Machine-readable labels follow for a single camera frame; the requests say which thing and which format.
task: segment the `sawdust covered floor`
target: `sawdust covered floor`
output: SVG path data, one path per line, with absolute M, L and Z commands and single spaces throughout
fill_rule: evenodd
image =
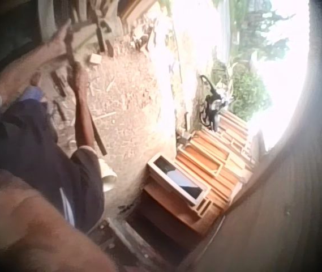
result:
M 147 176 L 147 161 L 158 152 L 175 157 L 175 117 L 170 85 L 156 77 L 154 64 L 142 52 L 129 46 L 128 37 L 116 41 L 115 56 L 103 56 L 101 64 L 87 64 L 88 104 L 108 155 L 105 161 L 118 175 L 115 188 L 105 193 L 103 218 L 113 218 L 140 193 Z M 94 44 L 81 52 L 86 61 Z M 157 66 L 160 73 L 168 67 Z M 68 121 L 54 116 L 59 145 L 70 156 L 75 145 L 73 97 L 63 102 Z M 107 113 L 116 114 L 100 118 Z

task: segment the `hand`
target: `hand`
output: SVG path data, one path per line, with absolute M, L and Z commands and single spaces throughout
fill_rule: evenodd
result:
M 72 67 L 72 78 L 69 80 L 69 85 L 75 93 L 77 99 L 86 100 L 88 93 L 89 77 L 88 72 L 80 64 L 76 62 Z
M 63 25 L 51 38 L 49 41 L 49 46 L 53 50 L 56 56 L 60 56 L 66 53 L 66 46 L 64 39 L 68 34 L 70 28 L 71 20 L 69 19 L 65 25 Z

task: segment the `bush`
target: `bush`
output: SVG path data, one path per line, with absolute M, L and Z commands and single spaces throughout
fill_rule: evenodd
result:
M 238 117 L 249 121 L 254 113 L 269 108 L 272 104 L 263 80 L 245 66 L 234 69 L 234 101 L 230 110 Z

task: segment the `sunlit ground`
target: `sunlit ground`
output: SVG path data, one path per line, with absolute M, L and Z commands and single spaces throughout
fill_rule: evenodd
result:
M 282 61 L 259 64 L 259 73 L 271 94 L 273 106 L 250 121 L 252 132 L 261 129 L 266 149 L 272 148 L 287 128 L 303 89 L 309 51 L 308 0 L 273 0 L 282 16 L 296 14 L 271 31 L 270 39 L 290 39 L 290 50 Z

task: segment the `wooden frame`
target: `wooden frame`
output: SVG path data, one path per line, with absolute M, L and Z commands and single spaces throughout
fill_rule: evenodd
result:
M 197 185 L 202 191 L 199 194 L 199 196 L 195 199 L 193 198 L 191 195 L 189 195 L 185 190 L 183 190 L 175 181 L 173 181 L 170 177 L 168 177 L 165 173 L 163 173 L 162 170 L 159 169 L 158 166 L 156 166 L 154 164 L 154 162 L 159 158 L 162 157 L 163 159 L 165 159 L 169 164 L 171 164 L 174 168 L 176 168 L 177 170 L 179 170 L 184 176 L 186 176 L 192 183 L 194 183 L 195 185 Z M 161 180 L 159 178 L 154 177 L 151 171 L 151 176 L 158 181 L 158 183 L 160 183 L 161 185 L 164 186 L 164 182 L 167 183 L 168 185 L 170 185 L 172 187 L 172 189 L 178 193 L 183 199 L 185 199 L 187 202 L 189 202 L 192 205 L 198 205 L 202 199 L 205 198 L 205 196 L 208 194 L 208 192 L 210 191 L 210 188 L 208 186 L 206 186 L 206 184 L 203 184 L 201 182 L 199 182 L 198 180 L 192 178 L 191 175 L 189 175 L 188 173 L 186 173 L 185 171 L 183 171 L 182 169 L 180 169 L 178 167 L 178 165 L 176 165 L 175 163 L 173 163 L 173 161 L 167 159 L 166 157 L 164 157 L 161 153 L 156 154 L 151 160 L 149 160 L 148 162 L 148 167 L 154 171 L 156 173 L 156 175 L 158 175 L 158 177 L 161 178 Z

